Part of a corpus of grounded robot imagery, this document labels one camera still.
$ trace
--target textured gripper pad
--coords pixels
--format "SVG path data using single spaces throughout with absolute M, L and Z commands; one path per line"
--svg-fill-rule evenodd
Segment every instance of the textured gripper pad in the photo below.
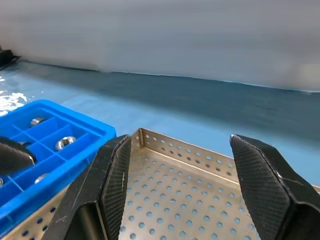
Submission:
M 129 142 L 127 141 L 115 151 L 100 199 L 101 215 L 108 240 L 117 240 L 119 238 L 127 196 L 131 149 L 128 146 Z
M 242 196 L 260 238 L 275 240 L 290 207 L 288 194 L 257 147 L 236 135 L 230 144 Z

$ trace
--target perforated metal tray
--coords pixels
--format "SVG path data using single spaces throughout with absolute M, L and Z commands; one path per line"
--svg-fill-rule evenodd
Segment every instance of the perforated metal tray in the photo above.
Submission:
M 260 239 L 232 158 L 143 128 L 131 141 L 120 240 Z M 41 240 L 66 190 L 3 239 Z

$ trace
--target white wall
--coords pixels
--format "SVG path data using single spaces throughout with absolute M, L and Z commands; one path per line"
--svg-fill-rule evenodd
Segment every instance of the white wall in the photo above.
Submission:
M 2 0 L 30 61 L 320 91 L 318 0 Z

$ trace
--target blue table surface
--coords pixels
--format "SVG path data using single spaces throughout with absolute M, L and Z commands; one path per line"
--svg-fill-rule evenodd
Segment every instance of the blue table surface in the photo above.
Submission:
M 0 76 L 2 115 L 48 99 L 114 126 L 118 136 L 147 128 L 228 156 L 230 134 L 240 134 L 273 145 L 320 185 L 319 93 L 24 61 Z

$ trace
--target blue plastic tray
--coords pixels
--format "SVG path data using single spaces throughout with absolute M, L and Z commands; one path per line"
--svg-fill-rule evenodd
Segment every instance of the blue plastic tray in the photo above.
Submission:
M 30 127 L 33 118 L 47 120 Z M 32 143 L 27 148 L 37 163 L 10 176 L 0 176 L 0 238 L 69 185 L 93 160 L 99 147 L 116 137 L 116 130 L 48 100 L 29 103 L 0 117 L 0 136 Z M 56 142 L 76 141 L 61 151 Z M 35 184 L 36 178 L 48 174 Z

